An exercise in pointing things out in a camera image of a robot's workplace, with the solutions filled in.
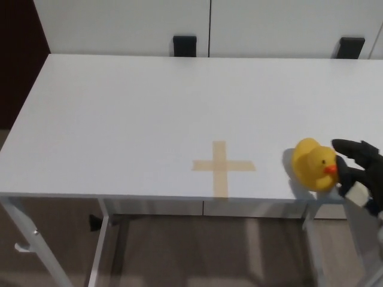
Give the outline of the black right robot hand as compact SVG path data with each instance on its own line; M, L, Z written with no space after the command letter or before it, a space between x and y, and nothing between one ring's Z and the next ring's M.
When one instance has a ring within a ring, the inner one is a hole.
M372 216L382 212L382 155L379 149L365 141L333 139L332 146L336 152L351 158L361 169L349 167L341 156L336 156L338 169L338 194L346 198L351 195L351 188L360 183L367 188L368 195L361 203Z

